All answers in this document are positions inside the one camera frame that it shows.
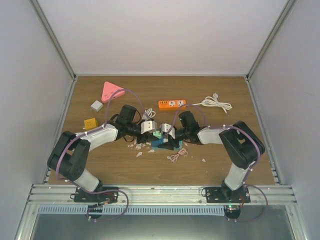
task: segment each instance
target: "teal object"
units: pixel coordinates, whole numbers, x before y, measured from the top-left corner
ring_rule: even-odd
[[[153,133],[153,136],[157,137],[158,139],[161,139],[161,138],[162,138],[162,134],[161,134],[160,131],[155,131],[155,132]]]
[[[164,143],[164,136],[162,136],[158,141],[152,141],[151,142],[151,147],[152,149],[156,150],[156,149],[160,149],[160,150],[167,150],[167,149],[164,149],[164,148],[158,148],[158,146],[160,144],[163,144]],[[174,150],[179,150],[182,148],[182,141],[179,141],[179,148],[174,148]]]

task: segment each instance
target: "white power cord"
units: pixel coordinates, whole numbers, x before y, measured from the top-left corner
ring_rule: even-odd
[[[202,105],[204,107],[219,107],[219,108],[222,108],[225,113],[227,113],[228,110],[232,109],[232,106],[230,103],[219,102],[218,94],[216,93],[214,93],[212,96],[206,96],[202,102],[196,103],[193,105]]]
[[[153,118],[156,115],[155,111],[152,111],[152,108],[148,108],[148,110],[145,111],[145,113],[150,117]],[[142,115],[142,120],[148,120],[147,116],[145,114]]]

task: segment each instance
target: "wooden table surface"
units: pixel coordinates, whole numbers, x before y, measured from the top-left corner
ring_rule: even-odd
[[[79,77],[66,115],[63,130],[73,133],[83,132],[84,120],[96,118],[99,125],[105,121],[106,106],[99,112],[90,110],[90,105],[101,101],[104,82],[114,83],[122,88],[134,91],[145,108],[153,108],[155,121],[171,124],[175,111],[159,111],[158,101],[184,99],[187,103],[200,103],[213,93],[219,95],[221,102],[230,103],[232,109],[226,113],[219,107],[200,106],[210,126],[231,125],[244,121],[262,140],[261,130],[253,107],[249,90],[243,77],[202,77],[202,76],[86,76]],[[122,106],[128,104],[141,112],[135,97],[126,92],[110,103],[109,117],[119,113]],[[197,109],[187,107],[200,126],[204,119]],[[179,118],[177,128],[182,125]],[[89,153],[86,168],[104,184],[125,185],[220,185],[227,176],[231,160],[220,144],[184,146],[188,156],[180,156],[176,163],[167,156],[177,151],[166,149],[148,153],[143,147],[135,150],[123,139],[104,144]],[[63,184],[57,180],[54,172],[49,184]],[[274,185],[274,179],[267,153],[254,168],[247,180],[248,184]]]

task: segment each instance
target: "pink triangle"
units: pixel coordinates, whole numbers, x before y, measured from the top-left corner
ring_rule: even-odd
[[[109,102],[111,95],[117,91],[123,89],[122,87],[119,87],[117,85],[112,84],[111,82],[106,81],[103,85],[103,91],[102,91],[102,97],[101,97],[101,101],[105,104],[107,102]],[[122,96],[123,94],[125,94],[125,91],[120,91],[118,93],[116,93],[113,96],[113,99],[118,98],[120,96]]]

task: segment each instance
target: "yellow block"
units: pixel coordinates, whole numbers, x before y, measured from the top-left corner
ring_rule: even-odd
[[[95,118],[84,120],[84,129],[89,131],[98,127],[98,121]]]

